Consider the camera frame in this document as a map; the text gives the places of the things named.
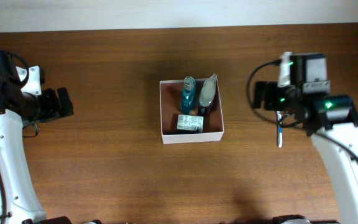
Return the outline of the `blue white toothbrush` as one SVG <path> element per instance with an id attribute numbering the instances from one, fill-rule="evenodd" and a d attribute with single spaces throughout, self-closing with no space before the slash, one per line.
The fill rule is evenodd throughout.
<path id="1" fill-rule="evenodd" d="M 281 148 L 283 146 L 283 130 L 282 130 L 282 122 L 284 116 L 280 111 L 276 112 L 276 119 L 277 119 L 277 146 Z"/>

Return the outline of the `clear spray bottle purple liquid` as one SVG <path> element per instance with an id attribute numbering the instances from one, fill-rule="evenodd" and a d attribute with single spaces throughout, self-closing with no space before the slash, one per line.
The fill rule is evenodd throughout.
<path id="1" fill-rule="evenodd" d="M 198 115 L 207 116 L 211 110 L 213 100 L 216 94 L 216 81 L 218 79 L 217 74 L 213 74 L 204 83 L 200 92 L 198 102 Z"/>

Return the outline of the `teal mouthwash bottle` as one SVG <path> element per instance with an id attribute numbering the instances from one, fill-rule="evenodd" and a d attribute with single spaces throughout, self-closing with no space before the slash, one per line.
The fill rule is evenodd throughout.
<path id="1" fill-rule="evenodd" d="M 183 114 L 189 114 L 195 106 L 196 81 L 193 77 L 186 77 L 183 81 L 181 110 Z"/>

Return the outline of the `green white small box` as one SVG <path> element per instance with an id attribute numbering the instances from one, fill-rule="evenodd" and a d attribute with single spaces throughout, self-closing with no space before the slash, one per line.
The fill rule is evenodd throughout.
<path id="1" fill-rule="evenodd" d="M 179 114 L 177 129 L 196 133 L 203 132 L 204 118 L 202 116 L 193 116 L 188 114 Z"/>

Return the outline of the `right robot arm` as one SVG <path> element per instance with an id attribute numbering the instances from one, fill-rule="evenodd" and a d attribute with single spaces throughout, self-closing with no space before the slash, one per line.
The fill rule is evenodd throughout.
<path id="1" fill-rule="evenodd" d="M 297 129 L 310 137 L 327 170 L 336 197 L 339 223 L 358 223 L 358 112 L 348 95 L 332 95 L 326 56 L 322 53 L 285 52 L 258 66 L 278 66 L 275 82 L 247 82 L 252 112 L 277 127 Z"/>

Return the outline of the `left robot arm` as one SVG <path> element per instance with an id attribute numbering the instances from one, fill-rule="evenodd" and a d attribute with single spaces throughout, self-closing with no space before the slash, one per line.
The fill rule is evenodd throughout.
<path id="1" fill-rule="evenodd" d="M 42 89 L 44 71 L 0 50 L 0 223 L 69 223 L 47 218 L 32 184 L 23 130 L 73 115 L 68 90 Z"/>

